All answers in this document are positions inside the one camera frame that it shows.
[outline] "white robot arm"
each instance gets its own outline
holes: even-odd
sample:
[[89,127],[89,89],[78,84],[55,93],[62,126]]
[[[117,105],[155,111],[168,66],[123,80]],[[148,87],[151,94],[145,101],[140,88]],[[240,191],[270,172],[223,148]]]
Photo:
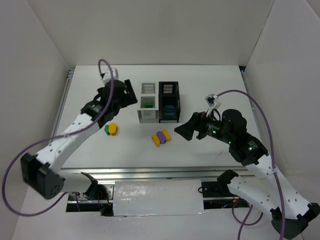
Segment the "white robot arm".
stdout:
[[87,173],[59,175],[59,171],[71,154],[91,135],[111,121],[121,108],[137,103],[130,80],[119,81],[115,68],[112,69],[112,73],[115,76],[112,100],[100,120],[83,130],[101,115],[107,104],[111,92],[109,78],[111,74],[108,71],[102,78],[104,87],[97,90],[98,94],[81,109],[73,123],[62,133],[64,138],[52,141],[34,155],[26,153],[21,157],[23,180],[45,199],[52,199],[61,191],[86,193],[88,196],[102,191],[107,195],[105,188]]
[[[272,158],[267,149],[257,138],[247,133],[247,121],[238,110],[227,109],[220,116],[216,110],[220,106],[218,97],[211,94],[205,99],[210,106],[209,110],[194,112],[187,123],[176,127],[174,131],[188,141],[193,138],[194,131],[197,131],[196,138],[199,140],[210,136],[228,144],[232,157],[252,172],[267,188],[268,193],[249,186],[232,170],[227,170],[219,176],[218,184],[226,192],[245,199],[261,210],[280,233],[282,214],[278,185],[274,176],[276,172],[284,198],[286,226],[284,237],[295,238],[311,220],[320,214],[320,206],[303,198],[280,170],[273,167]],[[214,112],[218,113],[220,119],[214,116]]]

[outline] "white wall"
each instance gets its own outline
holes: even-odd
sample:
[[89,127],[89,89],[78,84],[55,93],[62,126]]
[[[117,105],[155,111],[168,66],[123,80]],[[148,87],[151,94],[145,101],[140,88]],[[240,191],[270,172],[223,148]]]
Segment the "white wall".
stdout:
[[318,15],[320,18],[320,1],[319,0],[306,0],[313,11]]
[[[274,2],[245,80],[270,121],[278,165],[320,204],[320,19],[305,0]],[[305,239],[318,239],[319,224],[311,222]]]
[[[66,80],[66,66],[25,0],[0,7],[0,178],[23,147],[51,133]],[[27,186],[19,162],[6,192],[20,210]],[[12,238],[18,217],[0,200],[0,236]]]
[[274,0],[28,0],[66,61],[246,65]]

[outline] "black cable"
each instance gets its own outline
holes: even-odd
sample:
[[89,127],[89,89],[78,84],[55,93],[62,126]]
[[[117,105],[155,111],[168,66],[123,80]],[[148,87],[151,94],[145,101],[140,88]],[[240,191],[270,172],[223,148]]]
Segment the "black cable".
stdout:
[[217,110],[217,109],[213,109],[212,110],[212,115],[214,115],[214,112],[216,113],[216,114],[218,114],[218,116],[219,116],[219,121],[221,121],[221,114],[220,114],[220,112]]

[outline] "purple block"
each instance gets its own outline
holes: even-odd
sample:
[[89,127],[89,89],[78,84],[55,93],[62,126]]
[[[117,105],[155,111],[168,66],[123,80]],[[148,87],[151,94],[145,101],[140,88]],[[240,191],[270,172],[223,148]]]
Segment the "purple block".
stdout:
[[160,140],[161,144],[165,144],[166,143],[167,138],[166,138],[165,134],[162,131],[158,131],[155,135],[158,137],[158,139]]

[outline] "purple cable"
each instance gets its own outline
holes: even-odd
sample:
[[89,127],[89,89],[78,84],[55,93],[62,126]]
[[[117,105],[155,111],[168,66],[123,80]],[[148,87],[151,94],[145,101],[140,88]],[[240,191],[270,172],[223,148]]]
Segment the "purple cable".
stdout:
[[[266,128],[268,130],[268,134],[269,134],[269,139],[270,139],[270,152],[271,152],[271,161],[272,161],[272,168],[275,169],[276,168],[276,160],[275,160],[275,150],[274,150],[274,141],[273,141],[273,138],[272,138],[272,133],[271,133],[271,129],[270,129],[270,125],[269,125],[269,122],[267,120],[267,117],[264,113],[264,111],[262,110],[262,108],[260,107],[260,105],[257,103],[257,101],[252,97],[250,96],[248,93],[244,92],[244,91],[241,91],[241,90],[237,90],[237,89],[232,89],[232,90],[227,90],[227,91],[223,91],[219,94],[217,94],[218,97],[224,95],[224,94],[227,94],[227,93],[240,93],[240,94],[243,94],[243,95],[246,95],[252,102],[254,102],[254,104],[256,105],[256,107],[259,109],[263,119],[264,119],[264,122],[265,122],[265,125],[266,125]],[[280,196],[280,203],[281,203],[281,231],[280,231],[280,238],[279,240],[283,240],[284,239],[284,236],[285,236],[285,227],[286,227],[286,213],[285,213],[285,201],[284,201],[284,195],[282,193],[282,189],[281,189],[281,185],[280,185],[280,181],[279,181],[279,178],[278,178],[278,175],[277,173],[275,172],[274,174],[274,178],[275,178],[275,182],[276,182],[276,185],[277,185],[277,188],[278,188],[278,191],[279,191],[279,196]]]
[[247,219],[248,219],[253,207],[254,207],[253,205],[250,206],[248,213],[246,214],[245,218],[243,219],[243,222],[241,223],[241,226],[240,226],[239,231],[238,231],[238,240],[240,240],[242,228],[246,224],[246,221],[247,221]]
[[[243,222],[240,221],[240,220],[237,218],[237,216],[236,216],[236,214],[235,214],[235,207],[237,206],[238,203],[240,203],[240,202],[242,202],[242,201],[243,201],[243,199],[237,201],[237,202],[232,206],[232,215],[233,215],[234,219],[235,219],[238,223],[240,223],[240,224],[242,224]],[[244,225],[245,225],[245,226],[253,226],[253,225],[256,225],[258,222],[260,222],[260,220],[262,219],[263,215],[264,215],[264,213],[261,212],[261,215],[260,215],[260,217],[258,218],[257,221],[255,221],[255,222],[253,222],[253,223],[245,223]]]
[[101,118],[102,116],[106,113],[110,103],[111,103],[111,100],[112,100],[112,96],[113,96],[113,93],[114,93],[114,87],[115,87],[115,83],[114,83],[114,75],[113,75],[113,72],[112,72],[112,68],[110,66],[110,64],[105,60],[105,59],[100,59],[99,62],[98,62],[98,67],[99,67],[99,73],[100,75],[102,75],[102,72],[101,72],[101,62],[104,62],[107,67],[109,68],[109,71],[110,71],[110,75],[111,75],[111,86],[110,86],[110,95],[109,95],[109,98],[108,98],[108,101],[104,107],[104,109],[102,110],[101,114],[91,123],[89,124],[88,126],[80,129],[80,130],[77,130],[77,131],[74,131],[74,132],[71,132],[69,134],[66,134],[66,135],[57,135],[57,136],[53,136],[53,137],[48,137],[48,138],[45,138],[45,139],[42,139],[42,140],[39,140],[39,141],[36,141],[35,143],[27,146],[26,148],[24,148],[23,150],[21,150],[14,158],[13,160],[10,162],[9,166],[7,167],[7,169],[5,170],[5,173],[3,175],[3,180],[2,180],[2,185],[1,185],[1,193],[2,193],[2,199],[3,199],[3,202],[5,204],[5,206],[14,214],[16,215],[19,215],[19,216],[22,216],[22,217],[33,217],[33,216],[38,216],[38,215],[41,215],[47,211],[49,211],[50,209],[52,209],[62,198],[64,195],[66,195],[67,193],[65,192],[64,194],[62,194],[58,199],[57,201],[52,204],[51,206],[49,206],[48,208],[46,208],[45,210],[42,210],[42,211],[39,211],[39,212],[36,212],[36,213],[22,213],[20,211],[17,211],[15,210],[8,202],[8,199],[7,199],[7,196],[6,196],[6,182],[7,182],[7,178],[8,178],[8,174],[9,174],[9,171],[10,169],[12,168],[13,164],[18,160],[18,158],[26,151],[28,151],[30,148],[38,145],[38,144],[42,144],[42,143],[45,143],[45,142],[48,142],[50,140],[55,140],[55,139],[61,139],[61,138],[67,138],[69,136],[73,136],[73,135],[76,135],[76,134],[79,134],[79,133],[82,133],[83,131],[91,128],[94,124],[96,124]]

